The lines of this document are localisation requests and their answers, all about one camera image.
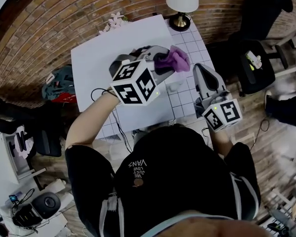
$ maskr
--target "table lamp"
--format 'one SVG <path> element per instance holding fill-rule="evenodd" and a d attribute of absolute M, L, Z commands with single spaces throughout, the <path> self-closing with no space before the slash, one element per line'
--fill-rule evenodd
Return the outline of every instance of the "table lamp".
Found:
<path fill-rule="evenodd" d="M 178 13 L 171 16 L 169 19 L 169 25 L 172 29 L 182 32 L 186 31 L 191 22 L 185 15 L 187 12 L 192 12 L 198 9 L 198 0 L 166 0 L 167 5 L 176 10 Z"/>

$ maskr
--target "black chair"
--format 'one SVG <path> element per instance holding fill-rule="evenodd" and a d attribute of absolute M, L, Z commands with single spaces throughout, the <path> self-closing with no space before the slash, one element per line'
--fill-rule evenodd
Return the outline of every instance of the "black chair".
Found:
<path fill-rule="evenodd" d="M 287 60 L 279 46 L 275 53 L 266 53 L 259 40 L 268 35 L 281 11 L 292 12 L 292 0 L 245 0 L 240 31 L 228 40 L 231 63 L 235 68 L 244 94 L 258 92 L 275 81 L 275 74 L 269 59 L 280 58 L 285 69 Z M 252 70 L 246 53 L 251 51 L 261 56 L 262 67 Z"/>
<path fill-rule="evenodd" d="M 29 109 L 9 104 L 0 99 L 0 116 L 14 121 L 0 119 L 0 132 L 12 134 L 23 125 L 28 135 L 22 141 L 33 137 L 33 151 L 41 155 L 60 157 L 62 155 L 60 137 L 65 138 L 58 105 L 46 102 L 43 106 Z"/>

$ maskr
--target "purple cloth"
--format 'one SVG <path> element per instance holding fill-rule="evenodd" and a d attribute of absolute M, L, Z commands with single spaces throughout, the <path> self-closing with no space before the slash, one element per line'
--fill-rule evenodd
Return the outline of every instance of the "purple cloth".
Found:
<path fill-rule="evenodd" d="M 168 57 L 155 61 L 154 67 L 156 69 L 172 67 L 175 72 L 182 72 L 190 70 L 190 62 L 184 51 L 172 45 Z"/>

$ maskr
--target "lamp base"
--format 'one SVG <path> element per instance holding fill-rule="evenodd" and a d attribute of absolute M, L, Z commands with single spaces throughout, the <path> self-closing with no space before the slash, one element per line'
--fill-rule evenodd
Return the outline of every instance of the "lamp base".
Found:
<path fill-rule="evenodd" d="M 178 12 L 169 18 L 169 25 L 173 30 L 183 32 L 190 27 L 191 21 L 186 17 L 185 13 Z"/>

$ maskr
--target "brick wall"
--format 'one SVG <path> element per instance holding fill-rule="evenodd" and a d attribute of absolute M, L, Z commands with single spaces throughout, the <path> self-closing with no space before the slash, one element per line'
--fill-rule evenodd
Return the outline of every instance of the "brick wall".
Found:
<path fill-rule="evenodd" d="M 296 26 L 293 13 L 282 12 L 271 37 L 284 36 Z M 200 0 L 192 13 L 206 43 L 225 40 L 240 26 L 243 0 Z M 71 62 L 70 50 L 95 37 L 112 12 L 130 20 L 152 13 L 172 14 L 165 0 L 33 0 L 20 11 L 0 41 L 0 97 L 9 101 L 39 101 L 46 76 Z"/>

